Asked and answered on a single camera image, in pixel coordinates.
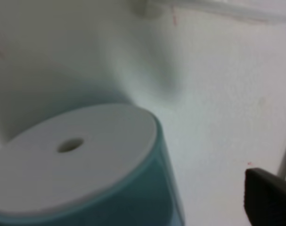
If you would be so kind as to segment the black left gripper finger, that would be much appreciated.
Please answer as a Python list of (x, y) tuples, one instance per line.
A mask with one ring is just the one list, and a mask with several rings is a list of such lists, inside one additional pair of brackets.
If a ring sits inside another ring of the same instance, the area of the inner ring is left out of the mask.
[(253, 226), (286, 226), (286, 181), (260, 168), (247, 169), (244, 209)]

